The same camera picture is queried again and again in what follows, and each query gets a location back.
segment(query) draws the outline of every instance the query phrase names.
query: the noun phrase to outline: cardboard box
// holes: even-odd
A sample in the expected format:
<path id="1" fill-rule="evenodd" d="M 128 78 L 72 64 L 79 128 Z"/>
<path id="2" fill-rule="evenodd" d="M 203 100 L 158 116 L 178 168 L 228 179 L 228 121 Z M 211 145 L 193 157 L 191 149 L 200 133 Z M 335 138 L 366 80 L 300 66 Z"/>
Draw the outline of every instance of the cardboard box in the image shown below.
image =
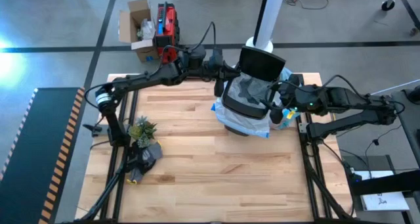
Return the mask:
<path id="1" fill-rule="evenodd" d="M 148 1 L 130 1 L 128 5 L 129 12 L 119 11 L 119 41 L 131 43 L 131 50 L 136 51 L 141 62 L 159 59 L 158 50 L 154 46 L 153 39 L 137 40 L 137 28 L 141 25 L 141 22 L 146 18 L 154 23 Z"/>

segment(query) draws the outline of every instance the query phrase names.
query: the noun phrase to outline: plastic bag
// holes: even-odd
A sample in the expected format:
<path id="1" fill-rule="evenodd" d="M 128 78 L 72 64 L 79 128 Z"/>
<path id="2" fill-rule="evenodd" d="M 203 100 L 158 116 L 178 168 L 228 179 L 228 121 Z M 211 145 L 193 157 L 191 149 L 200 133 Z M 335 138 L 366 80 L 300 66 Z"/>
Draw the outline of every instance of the plastic bag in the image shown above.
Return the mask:
<path id="1" fill-rule="evenodd" d="M 289 79 L 289 76 L 291 74 L 292 74 L 292 72 L 289 69 L 283 68 L 282 72 L 280 73 L 280 79 L 281 80 L 287 80 L 287 79 Z M 247 78 L 247 77 L 251 78 L 251 76 L 247 76 L 246 74 L 244 74 L 244 76 L 241 75 L 241 77 L 238 77 L 238 81 L 232 82 L 231 88 L 228 92 L 228 95 L 230 97 L 235 96 L 235 94 L 238 92 L 238 88 L 235 88 L 234 90 L 236 90 L 235 91 L 236 93 L 232 93 L 232 95 L 231 95 L 230 92 L 232 90 L 232 87 L 234 85 L 238 85 L 238 83 L 240 83 L 243 80 L 245 80 L 245 81 L 249 80 L 249 78 Z M 260 83 L 260 82 L 255 82 L 255 83 L 256 83 L 256 85 L 252 85 L 252 82 L 250 83 L 250 87 L 247 88 L 247 92 L 251 95 L 252 98 L 254 98 L 257 101 L 258 97 L 261 97 L 260 95 L 262 95 L 261 92 L 262 91 L 266 92 L 266 87 L 265 87 L 265 89 L 263 89 L 262 86 L 258 85 L 258 83 Z M 234 98 L 234 99 L 237 100 L 237 101 L 243 102 L 245 104 L 249 104 L 250 106 L 258 106 L 259 103 L 260 103 L 259 102 L 258 104 L 255 104 L 255 103 L 250 104 L 247 97 L 242 97 L 242 98 L 243 99 L 240 99 L 240 97 L 238 97 L 238 98 Z M 274 96 L 274 101 L 276 102 L 276 104 L 281 103 L 279 93 L 276 93 L 276 96 Z M 218 98 L 216 100 L 216 102 L 213 104 L 212 110 L 215 111 L 216 118 L 218 119 L 218 121 L 220 121 L 221 123 L 223 123 L 224 125 L 226 125 L 228 127 L 231 127 L 232 129 L 235 129 L 235 130 L 240 131 L 242 133 L 245 133 L 247 135 L 256 135 L 256 136 L 259 136 L 259 137 L 262 137 L 262 138 L 268 138 L 270 136 L 270 121 L 271 121 L 270 116 L 269 116 L 270 112 L 268 112 L 267 115 L 261 120 L 247 118 L 245 116 L 241 116 L 241 115 L 236 114 L 236 113 L 232 112 L 231 110 L 225 108 L 223 106 L 220 98 Z"/>
<path id="2" fill-rule="evenodd" d="M 144 19 L 141 24 L 141 32 L 143 40 L 153 39 L 156 32 L 155 25 L 152 21 L 147 21 L 147 19 Z"/>
<path id="3" fill-rule="evenodd" d="M 269 85 L 270 82 L 241 73 L 241 76 L 232 80 L 228 96 L 247 106 L 265 108 L 261 100 L 264 99 Z"/>

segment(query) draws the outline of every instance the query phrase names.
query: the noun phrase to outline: white paper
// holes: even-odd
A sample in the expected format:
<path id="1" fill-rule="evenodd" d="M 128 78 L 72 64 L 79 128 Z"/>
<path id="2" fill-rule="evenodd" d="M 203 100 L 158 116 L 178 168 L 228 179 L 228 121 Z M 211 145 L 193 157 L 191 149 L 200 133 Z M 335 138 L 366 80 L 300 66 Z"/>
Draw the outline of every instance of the white paper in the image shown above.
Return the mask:
<path id="1" fill-rule="evenodd" d="M 372 171 L 372 178 L 394 175 L 392 171 Z M 355 171 L 361 175 L 362 180 L 369 179 L 368 171 Z M 406 199 L 402 192 L 388 192 L 382 194 L 362 195 L 362 203 L 365 211 L 402 211 L 409 210 Z"/>

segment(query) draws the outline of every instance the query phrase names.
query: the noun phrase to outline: gray floor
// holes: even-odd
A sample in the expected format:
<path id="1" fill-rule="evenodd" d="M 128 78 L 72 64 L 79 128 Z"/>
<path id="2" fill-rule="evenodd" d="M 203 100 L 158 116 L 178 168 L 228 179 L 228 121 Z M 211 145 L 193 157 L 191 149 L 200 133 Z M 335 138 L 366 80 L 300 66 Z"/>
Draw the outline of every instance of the gray floor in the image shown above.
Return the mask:
<path id="1" fill-rule="evenodd" d="M 0 47 L 94 47 L 106 14 L 109 0 L 0 0 Z M 116 0 L 110 17 L 104 46 L 124 45 L 118 41 L 119 10 L 127 2 Z M 181 41 L 196 43 L 208 23 L 217 26 L 218 43 L 244 43 L 253 35 L 261 0 L 150 0 L 152 16 L 163 1 L 173 2 L 178 10 Z M 301 0 L 318 7 L 323 0 Z M 390 12 L 380 11 L 383 0 L 329 0 L 321 11 L 282 5 L 273 33 L 275 43 L 325 43 L 353 41 L 419 41 L 408 35 L 413 23 L 401 4 Z M 420 0 L 408 0 L 420 13 Z M 205 43 L 211 43 L 208 37 Z M 338 47 L 274 49 L 287 60 L 294 72 L 320 72 L 325 81 L 332 75 L 348 78 L 360 92 L 382 89 L 420 79 L 420 46 L 410 47 Z M 239 49 L 224 50 L 227 63 L 238 61 Z M 30 95 L 36 87 L 81 87 L 93 52 L 86 53 L 0 53 L 0 156 L 6 156 Z M 156 63 L 141 64 L 132 52 L 102 52 L 92 85 L 103 83 L 111 73 L 139 73 Z M 345 86 L 339 80 L 333 85 Z M 95 123 L 98 112 L 87 106 L 83 123 Z M 372 139 L 390 128 L 365 125 L 339 138 L 339 146 L 363 155 Z M 92 139 L 81 129 L 69 171 L 57 222 L 74 217 Z M 416 168 L 410 146 L 402 129 L 389 133 L 372 147 L 370 155 L 390 154 L 397 169 Z M 415 210 L 415 204 L 409 200 Z M 357 212 L 365 220 L 403 223 L 399 213 Z M 420 222 L 419 214 L 413 212 Z"/>

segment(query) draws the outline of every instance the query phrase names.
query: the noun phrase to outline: wooden table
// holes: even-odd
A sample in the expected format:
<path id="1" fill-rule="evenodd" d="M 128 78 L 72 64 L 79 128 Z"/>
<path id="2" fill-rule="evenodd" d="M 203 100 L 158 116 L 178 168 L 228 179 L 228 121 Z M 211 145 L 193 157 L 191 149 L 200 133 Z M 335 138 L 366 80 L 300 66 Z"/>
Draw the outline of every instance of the wooden table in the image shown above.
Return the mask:
<path id="1" fill-rule="evenodd" d="M 112 74 L 108 81 L 123 76 Z M 306 73 L 304 80 L 321 85 L 318 73 Z M 214 101 L 213 84 L 202 81 L 139 92 L 136 117 L 148 116 L 157 123 L 164 157 L 140 185 L 124 185 L 119 221 L 312 221 L 296 125 L 271 131 L 269 139 L 241 137 L 217 121 L 211 111 Z M 314 122 L 330 119 L 313 116 Z M 106 140 L 101 136 L 94 143 Z M 340 154 L 335 136 L 325 142 Z M 92 149 L 76 217 L 84 215 L 103 191 L 111 149 L 109 144 Z M 341 164 L 323 145 L 320 157 L 329 191 L 350 212 L 352 201 Z M 323 212 L 318 188 L 316 192 Z M 108 215 L 114 198 L 115 189 Z"/>

